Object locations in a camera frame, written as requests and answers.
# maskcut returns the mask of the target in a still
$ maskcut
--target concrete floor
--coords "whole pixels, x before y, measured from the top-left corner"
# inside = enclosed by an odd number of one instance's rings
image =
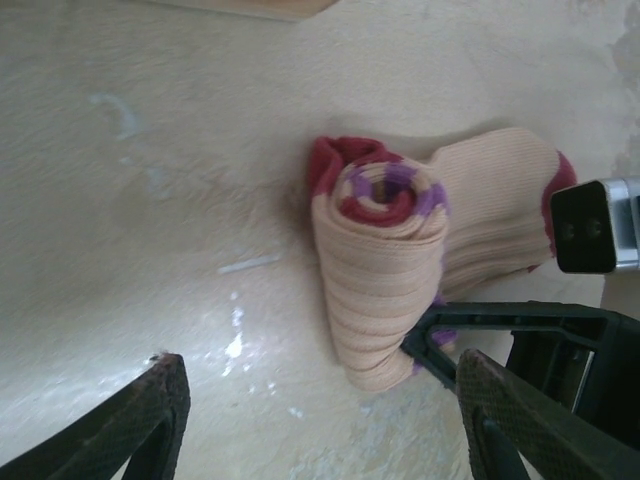
[[[640,173],[639,9],[343,0],[288,24],[0,0],[0,463],[170,350],[193,394],[178,479],[469,478],[455,398],[430,375],[382,395],[345,380],[306,152],[365,133],[424,158],[521,125],[583,180]],[[475,298],[597,305],[601,289],[549,264]],[[504,357],[508,341],[460,347]]]

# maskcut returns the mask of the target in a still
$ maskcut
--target black plastic part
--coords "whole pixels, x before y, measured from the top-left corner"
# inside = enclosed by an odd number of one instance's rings
[[[129,385],[60,433],[0,467],[0,480],[172,480],[187,425],[180,355],[164,354]]]
[[[508,330],[507,370],[570,412],[640,449],[640,322],[582,305],[458,303],[429,309],[402,349],[455,391],[457,365],[431,339],[436,330]]]
[[[482,352],[467,350],[458,373],[475,480],[528,479],[517,452],[545,480],[638,478],[640,453],[572,415]]]

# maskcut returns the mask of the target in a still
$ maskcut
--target wooden board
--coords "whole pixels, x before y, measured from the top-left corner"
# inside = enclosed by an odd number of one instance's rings
[[[311,17],[338,0],[148,0],[179,7],[218,10],[279,20]]]

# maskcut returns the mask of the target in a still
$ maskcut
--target sock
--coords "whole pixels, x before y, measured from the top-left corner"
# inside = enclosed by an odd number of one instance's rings
[[[309,183],[336,352],[354,385],[382,391],[411,375],[399,346],[441,280],[456,299],[551,256],[547,197],[575,175],[531,133],[506,129],[426,166],[374,140],[319,138]]]
[[[336,353],[354,385],[387,390],[412,374],[399,347],[438,294],[444,190],[420,163],[367,139],[318,139],[309,180]]]
[[[555,148],[528,130],[506,128],[443,147],[426,165],[450,199],[447,301],[555,254],[551,194],[576,183]]]

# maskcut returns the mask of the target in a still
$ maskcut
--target beige sock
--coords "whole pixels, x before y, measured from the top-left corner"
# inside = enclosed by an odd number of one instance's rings
[[[555,148],[507,128],[443,147],[426,165],[451,209],[441,284],[447,301],[552,257],[551,194],[576,183]]]
[[[426,166],[373,140],[320,138],[309,180],[336,352],[354,385],[383,391],[411,375],[399,347],[439,288],[457,299],[551,257],[545,202],[575,176],[531,133],[506,129]]]

